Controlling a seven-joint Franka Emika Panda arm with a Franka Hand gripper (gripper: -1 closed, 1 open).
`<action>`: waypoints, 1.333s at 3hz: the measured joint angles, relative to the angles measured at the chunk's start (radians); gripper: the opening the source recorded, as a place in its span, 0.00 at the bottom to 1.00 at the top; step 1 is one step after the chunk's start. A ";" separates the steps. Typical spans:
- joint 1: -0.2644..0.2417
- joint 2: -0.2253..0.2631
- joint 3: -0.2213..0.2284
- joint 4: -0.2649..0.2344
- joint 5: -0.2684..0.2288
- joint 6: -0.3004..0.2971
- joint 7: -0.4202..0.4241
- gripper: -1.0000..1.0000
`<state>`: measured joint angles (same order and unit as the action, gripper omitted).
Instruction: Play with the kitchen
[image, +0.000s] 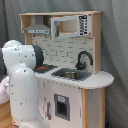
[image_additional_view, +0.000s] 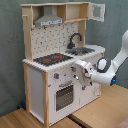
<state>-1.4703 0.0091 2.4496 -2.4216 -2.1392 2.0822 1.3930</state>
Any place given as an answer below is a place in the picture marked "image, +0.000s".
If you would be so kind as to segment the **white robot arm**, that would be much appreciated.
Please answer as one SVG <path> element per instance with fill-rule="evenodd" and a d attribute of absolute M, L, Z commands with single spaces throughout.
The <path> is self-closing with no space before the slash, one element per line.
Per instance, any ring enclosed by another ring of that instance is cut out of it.
<path fill-rule="evenodd" d="M 39 110 L 39 91 L 34 68 L 43 64 L 38 45 L 10 40 L 0 48 L 0 73 L 9 76 L 11 116 L 19 128 L 50 128 Z"/>

